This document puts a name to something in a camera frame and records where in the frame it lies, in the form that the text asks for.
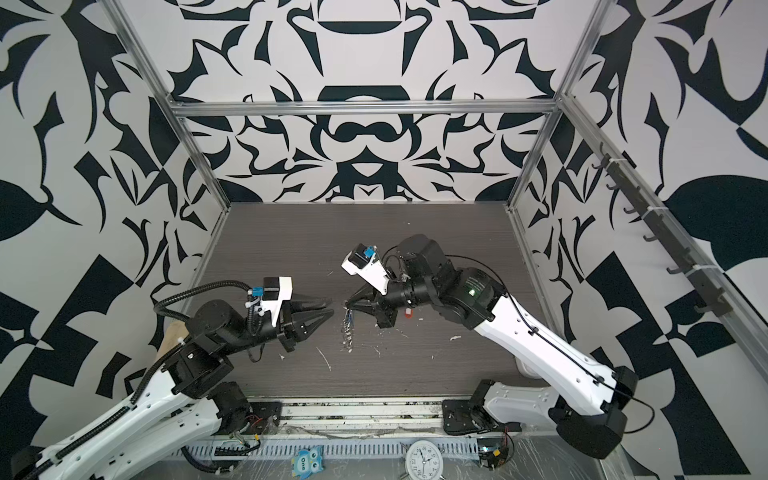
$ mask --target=metal spring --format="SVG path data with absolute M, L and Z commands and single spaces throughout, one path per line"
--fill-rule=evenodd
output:
M 355 334 L 355 321 L 352 310 L 345 309 L 344 320 L 341 323 L 341 333 L 344 348 L 348 353 L 352 352 L 352 337 Z

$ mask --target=black cable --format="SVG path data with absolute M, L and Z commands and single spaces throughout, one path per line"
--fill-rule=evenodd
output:
M 489 267 L 488 265 L 484 264 L 484 263 L 483 263 L 483 262 L 481 262 L 480 260 L 475 260 L 474 258 L 471 258 L 471 257 L 464 257 L 463 255 L 446 255 L 446 257 L 452 257 L 452 258 L 463 258 L 464 260 L 471 260 L 471 261 L 473 261 L 473 262 L 475 262 L 475 263 L 478 263 L 478 264 L 480 264 L 480 265 L 484 266 L 485 268 L 487 268 L 488 270 L 490 270 L 490 271 L 491 271 L 491 273 L 493 273 L 494 275 L 496 275 L 496 278 L 498 279 L 498 282 L 499 282 L 499 283 L 500 283 L 500 284 L 501 284 L 501 285 L 504 287 L 504 291 L 505 291 L 506 293 L 509 293 L 509 289 L 507 288 L 507 285 L 504 283 L 504 280 L 502 280 L 502 276 L 501 276 L 501 275 L 499 275 L 498 273 L 496 273 L 496 270 L 493 270 L 491 267 Z
M 141 381 L 139 382 L 139 386 L 136 387 L 136 390 L 134 391 L 134 394 L 131 395 L 130 402 L 133 405 L 136 405 L 136 402 L 138 402 L 139 397 L 142 393 L 144 393 L 144 390 L 147 388 L 147 385 L 149 384 L 149 381 L 152 379 L 152 376 L 155 374 L 157 369 L 163 366 L 163 364 L 172 357 L 172 355 L 175 355 L 179 350 L 181 350 L 181 344 L 177 343 L 173 347 L 171 347 L 166 353 L 164 353 L 155 363 L 152 364 L 149 369 L 144 373 L 144 376 L 141 377 Z
M 386 252 L 384 252 L 384 255 L 382 255 L 380 258 L 382 259 L 382 266 L 384 266 L 384 271 L 387 272 L 387 276 L 389 275 L 389 271 L 386 269 L 386 263 L 389 261 L 390 257 L 397 257 L 396 255 L 389 255 L 389 252 L 394 250 L 397 247 L 397 245 L 393 245 L 390 248 L 387 249 Z M 398 264 L 400 265 L 400 273 L 404 271 L 402 267 L 402 259 L 400 257 L 397 257 Z M 389 277 L 391 280 L 397 280 L 397 278 Z
M 33 469 L 27 475 L 24 475 L 24 478 L 22 478 L 22 480 L 32 480 L 33 478 L 37 478 L 52 466 L 53 466 L 53 461 L 49 458 L 45 462 L 41 463 L 39 467 Z
M 184 457 L 187 459 L 187 462 L 189 462 L 190 465 L 195 467 L 197 470 L 200 470 L 201 472 L 218 473 L 221 471 L 221 468 L 212 467 L 210 465 L 204 465 L 198 462 L 190 453 L 190 449 L 188 449 L 186 446 L 181 447 L 181 454 L 184 455 Z
M 266 345 L 266 343 L 262 343 L 262 344 L 261 344 L 261 347 L 259 347 L 259 358 L 258 358 L 258 359 L 256 359 L 256 360 L 254 360 L 254 359 L 253 359 L 253 354 L 250 352 L 250 349 L 247 349 L 247 352 L 248 352 L 248 359 L 249 359 L 249 360 L 250 360 L 252 363 L 257 363 L 257 362 L 259 362 L 259 361 L 261 360 L 261 356 L 262 356 L 262 355 L 264 355 L 264 346 L 265 346 L 265 345 Z
M 115 423 L 117 420 L 120 419 L 123 415 L 131 411 L 131 407 L 122 407 L 121 409 L 117 410 L 115 413 L 112 414 L 111 417 L 104 420 L 102 423 L 96 425 L 93 429 L 89 430 L 88 433 L 80 437 L 79 439 L 75 440 L 74 442 L 70 443 L 69 445 L 65 446 L 58 452 L 56 452 L 56 458 L 61 460 L 65 456 L 72 453 L 74 450 L 80 448 L 81 445 L 86 443 L 88 440 L 94 438 L 96 435 L 102 433 L 108 426 Z
M 176 303 L 179 300 L 184 300 L 185 298 L 198 295 L 202 292 L 223 288 L 225 286 L 235 286 L 236 288 L 240 288 L 246 291 L 250 290 L 250 286 L 247 283 L 240 282 L 239 280 L 218 280 L 217 282 L 206 283 L 205 285 L 196 286 L 192 289 L 177 293 L 176 295 L 169 296 L 165 300 L 161 300 L 155 303 L 153 310 L 157 315 L 169 316 L 171 318 L 181 320 L 182 322 L 187 322 L 190 317 L 184 315 L 181 312 L 169 310 L 165 307 L 171 305 L 172 303 Z
M 257 444 L 255 444 L 252 447 L 246 447 L 245 449 L 226 449 L 224 447 L 219 447 L 214 451 L 214 454 L 220 457 L 225 457 L 225 456 L 234 457 L 236 455 L 246 455 L 248 453 L 255 452 L 260 447 L 261 447 L 261 440 L 257 440 Z
M 475 262 L 475 263 L 478 263 L 478 264 L 480 264 L 480 265 L 484 266 L 485 268 L 487 268 L 488 270 L 490 270 L 490 271 L 491 271 L 491 273 L 493 273 L 494 275 L 496 275 L 496 277 L 498 278 L 498 281 L 499 281 L 499 282 L 502 284 L 502 286 L 504 287 L 504 291 L 505 291 L 507 294 L 509 294 L 509 295 L 511 296 L 511 294 L 509 293 L 509 289 L 508 289 L 508 288 L 507 288 L 507 286 L 504 284 L 504 280 L 502 280 L 501 276 L 500 276 L 498 273 L 496 273 L 496 272 L 495 272 L 495 271 L 494 271 L 494 270 L 493 270 L 491 267 L 489 267 L 488 265 L 484 264 L 484 263 L 483 263 L 483 262 L 481 262 L 480 260 L 475 260 L 474 258 L 471 258 L 471 257 L 464 257 L 464 256 L 462 256 L 462 255 L 446 255 L 446 257 L 463 258 L 463 259 L 465 259 L 465 260 L 471 260 L 471 261 L 473 261 L 473 262 Z M 549 344 L 549 346 L 551 346 L 552 348 L 554 348 L 555 350 L 557 350 L 557 351 L 558 351 L 560 354 L 562 354 L 562 355 L 563 355 L 565 358 L 567 358 L 567 359 L 571 360 L 571 361 L 572 361 L 572 362 L 573 362 L 573 363 L 574 363 L 574 364 L 575 364 L 575 365 L 576 365 L 578 368 L 580 368 L 580 369 L 584 370 L 584 372 L 585 372 L 587 375 L 589 375 L 590 377 L 592 377 L 592 379 L 593 379 L 593 380 L 594 380 L 596 383 L 599 383 L 600 385 L 606 386 L 606 387 L 608 387 L 609 389 L 613 390 L 614 392 L 618 393 L 619 395 L 623 396 L 624 398 L 627 398 L 627 399 L 629 399 L 629 400 L 634 400 L 635 402 L 637 402 L 637 403 L 640 403 L 641 405 L 645 405 L 646 407 L 648 407 L 648 408 L 650 409 L 650 420 L 648 420 L 648 421 L 645 423 L 645 425 L 641 426 L 639 429 L 630 430 L 629 432 L 624 432 L 624 434 L 625 434 L 625 435 L 626 435 L 626 434 L 631 434 L 631 433 L 638 433 L 638 432 L 642 432 L 643 430 L 645 430 L 646 428 L 648 428 L 648 426 L 649 426 L 649 425 L 650 425 L 650 424 L 651 424 L 651 423 L 652 423 L 652 422 L 653 422 L 653 421 L 656 419 L 656 409 L 655 409 L 654 407 L 652 407 L 652 406 L 648 405 L 646 402 L 643 402 L 643 401 L 642 401 L 642 400 L 640 400 L 640 399 L 637 399 L 637 398 L 635 398 L 635 397 L 634 397 L 634 396 L 632 396 L 632 395 L 629 395 L 629 394 L 627 394 L 627 393 L 624 393 L 624 392 L 622 392 L 621 390 L 617 390 L 617 389 L 615 389 L 614 387 L 612 387 L 612 386 L 608 385 L 608 384 L 607 384 L 607 383 L 604 381 L 604 379 L 603 379 L 602 377 L 600 377 L 600 376 L 596 376 L 595 374 L 593 374 L 592 372 L 590 372 L 589 370 L 587 370 L 587 369 L 586 369 L 586 368 L 585 368 L 583 365 L 581 365 L 581 364 L 580 364 L 578 361 L 576 361 L 576 359 L 574 359 L 573 357 L 571 357 L 570 355 L 568 355 L 566 352 L 564 352 L 564 351 L 563 351 L 563 350 L 562 350 L 560 347 L 558 347 L 557 345 L 555 345 L 554 343 L 552 343 L 551 341 L 549 341 L 549 339 L 548 339 L 547 337 L 545 337 L 545 336 L 541 335 L 541 334 L 539 333 L 539 331 L 538 331 L 538 328 L 535 328 L 535 327 L 531 326 L 531 324 L 530 324 L 530 323 L 528 323 L 528 321 L 527 321 L 527 320 L 525 319 L 525 317 L 523 316 L 522 312 L 521 312 L 521 311 L 520 311 L 520 309 L 518 308 L 518 305 L 517 305 L 517 303 L 516 303 L 514 300 L 512 300 L 512 305 L 515 307 L 515 310 L 517 310 L 518 316 L 519 316 L 519 317 L 520 317 L 520 319 L 523 321 L 523 323 L 525 324 L 525 326 L 527 326 L 527 327 L 528 327 L 528 333 L 530 333 L 530 334 L 532 334 L 532 335 L 534 335 L 534 334 L 535 334 L 537 337 L 539 337 L 540 339 L 544 340 L 544 341 L 545 341 L 547 344 Z

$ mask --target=hook rack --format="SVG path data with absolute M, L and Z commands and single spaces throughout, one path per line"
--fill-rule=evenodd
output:
M 601 150 L 600 153 L 603 153 L 602 149 L 603 149 L 603 144 L 600 143 L 600 150 Z M 598 162 L 597 165 L 592 165 L 592 168 L 594 168 L 595 170 L 600 170 L 601 168 L 606 168 L 610 162 L 611 162 L 611 156 L 608 154 L 603 154 L 602 160 L 600 160 L 600 162 Z
M 675 262 L 675 268 L 667 268 L 670 275 L 685 273 L 686 278 L 694 286 L 706 306 L 697 306 L 698 313 L 712 312 L 717 316 L 725 315 L 733 310 L 733 307 L 723 298 L 724 290 L 716 286 L 713 277 L 705 270 L 716 268 L 716 266 L 699 265 L 691 252 L 690 239 L 686 240 L 679 234 L 679 227 L 675 228 L 674 217 L 668 208 L 651 205 L 649 194 L 643 190 L 639 180 L 635 181 L 634 172 L 630 170 L 632 166 L 627 161 L 612 160 L 607 161 L 605 170 L 608 176 L 615 182 L 614 185 L 607 185 L 609 190 L 620 190 L 629 200 L 632 208 L 624 208 L 626 214 L 636 214 L 643 212 L 641 219 L 646 223 L 653 235 L 643 235 L 643 240 L 647 242 L 659 241 L 661 246 L 667 251 Z

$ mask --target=metal rail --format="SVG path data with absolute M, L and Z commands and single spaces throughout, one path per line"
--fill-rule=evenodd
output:
M 139 70 L 141 77 L 147 83 L 150 93 L 163 112 L 165 119 L 170 124 L 171 130 L 174 131 L 179 141 L 187 149 L 187 153 L 192 160 L 192 163 L 200 172 L 205 182 L 206 187 L 211 194 L 216 198 L 216 201 L 223 209 L 227 209 L 230 206 L 230 201 L 227 199 L 227 195 L 221 187 L 221 184 L 216 179 L 214 172 L 210 169 L 210 164 L 205 158 L 200 148 L 197 147 L 192 138 L 192 133 L 182 124 L 178 116 L 173 112 L 170 107 L 170 103 L 167 98 L 167 90 L 160 75 L 157 74 L 157 69 L 152 65 L 152 60 L 144 48 L 141 40 L 136 33 L 131 21 L 128 19 L 128 15 L 123 9 L 119 0 L 99 0 L 101 6 L 104 7 L 104 13 L 109 19 L 110 23 L 114 27 L 120 42 L 125 47 L 125 50 L 136 62 L 136 69 Z
M 260 102 L 172 102 L 178 117 L 238 115 L 338 115 L 338 114 L 466 114 L 547 113 L 554 100 L 380 100 L 380 101 L 260 101 Z

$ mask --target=aluminum frame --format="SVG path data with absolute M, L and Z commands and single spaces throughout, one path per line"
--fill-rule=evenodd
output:
M 550 330 L 556 332 L 559 336 L 565 338 L 564 326 L 558 322 L 558 318 L 554 314 L 554 310 L 551 307 L 552 301 L 549 300 L 547 290 L 544 288 L 544 282 L 541 279 L 538 268 L 536 268 L 536 262 L 534 261 L 533 255 L 531 254 L 531 248 L 528 246 L 528 241 L 525 239 L 525 226 L 522 223 L 520 214 L 518 214 L 516 210 L 511 210 L 509 208 L 506 210 L 507 215 L 509 215 L 512 232 L 515 234 L 515 239 L 517 240 L 520 247 L 520 254 L 523 257 L 523 263 L 525 264 L 525 268 L 528 270 L 528 275 L 531 276 L 531 283 L 533 284 L 534 293 L 536 294 L 536 298 L 541 305 L 541 310 L 544 313 L 543 324 L 549 327 Z
M 618 0 L 598 0 L 595 2 L 589 22 L 584 28 L 581 38 L 579 38 L 573 57 L 571 57 L 571 63 L 568 64 L 568 67 L 565 69 L 563 81 L 560 83 L 560 88 L 554 96 L 555 100 L 559 99 L 564 94 L 571 93 L 571 90 L 581 76 L 581 72 L 584 70 L 584 65 L 587 63 L 587 59 L 592 55 L 595 45 L 598 44 L 603 25 L 617 1 Z
M 531 181 L 531 177 L 533 177 L 533 173 L 538 167 L 538 162 L 541 161 L 541 156 L 544 153 L 544 149 L 547 146 L 549 139 L 552 137 L 555 127 L 558 126 L 558 122 L 560 121 L 562 113 L 563 112 L 560 109 L 557 109 L 552 113 L 547 114 L 547 117 L 544 120 L 544 124 L 541 126 L 538 134 L 536 134 L 536 139 L 533 141 L 531 150 L 528 151 L 528 155 L 523 160 L 523 169 L 520 171 L 518 179 L 512 186 L 512 191 L 509 192 L 507 206 L 510 208 L 514 208 L 514 205 L 520 201 L 520 196 L 522 195 L 523 191 L 525 191 L 528 182 Z
M 338 114 L 466 114 L 548 113 L 554 100 L 381 100 L 381 101 L 264 101 L 264 102 L 171 102 L 178 117 L 226 117 L 238 115 L 338 115 Z
M 225 210 L 222 210 L 219 214 L 219 218 L 216 220 L 216 225 L 214 225 L 214 228 L 210 232 L 210 237 L 208 238 L 208 245 L 205 246 L 205 250 L 203 251 L 203 256 L 200 258 L 200 262 L 197 264 L 197 267 L 195 268 L 194 274 L 192 275 L 192 280 L 190 280 L 190 284 L 188 289 L 193 289 L 194 287 L 200 285 L 200 281 L 203 279 L 203 275 L 205 274 L 205 269 L 208 267 L 208 262 L 210 261 L 210 258 L 214 254 L 214 248 L 216 247 L 216 244 L 219 243 L 219 238 L 221 237 L 221 232 L 224 230 L 224 224 L 227 222 L 227 218 L 230 215 L 230 209 L 227 208 Z M 194 300 L 194 296 L 190 296 L 184 300 L 181 300 L 180 306 L 179 306 L 179 312 L 182 312 L 184 315 L 192 316 L 194 312 L 191 312 L 190 309 L 192 308 L 192 302 Z M 171 318 L 166 318 L 166 328 L 167 325 L 170 323 Z
M 115 34 L 120 39 L 120 43 L 123 44 L 127 53 L 136 62 L 136 69 L 139 70 L 141 77 L 147 83 L 150 93 L 163 112 L 165 119 L 168 121 L 171 130 L 174 131 L 179 141 L 187 149 L 187 153 L 192 160 L 192 163 L 200 172 L 203 177 L 208 190 L 216 198 L 216 202 L 222 207 L 227 209 L 230 206 L 230 201 L 227 198 L 227 194 L 224 193 L 221 184 L 216 179 L 214 171 L 211 170 L 208 160 L 198 148 L 192 138 L 192 134 L 189 129 L 186 128 L 173 112 L 168 102 L 167 89 L 160 79 L 160 75 L 157 74 L 157 69 L 154 67 L 152 60 L 150 59 L 147 49 L 141 43 L 141 40 L 136 33 L 136 29 L 128 19 L 128 15 L 123 9 L 120 0 L 98 0 L 102 7 L 104 7 L 104 14 L 114 27 Z
M 630 179 L 634 186 L 637 186 L 639 194 L 659 214 L 663 222 L 674 233 L 680 245 L 688 249 L 688 255 L 698 265 L 698 270 L 703 272 L 714 285 L 723 289 L 723 298 L 733 307 L 733 311 L 718 318 L 760 375 L 768 382 L 768 324 L 744 298 L 739 289 L 726 277 L 725 272 L 683 228 L 637 170 L 624 159 L 607 135 L 590 119 L 578 100 L 570 95 L 565 95 L 558 100 L 558 106 L 562 108 L 565 116 L 596 155 L 607 154 L 617 161 L 621 172 Z M 670 259 L 670 265 L 674 266 L 672 259 Z

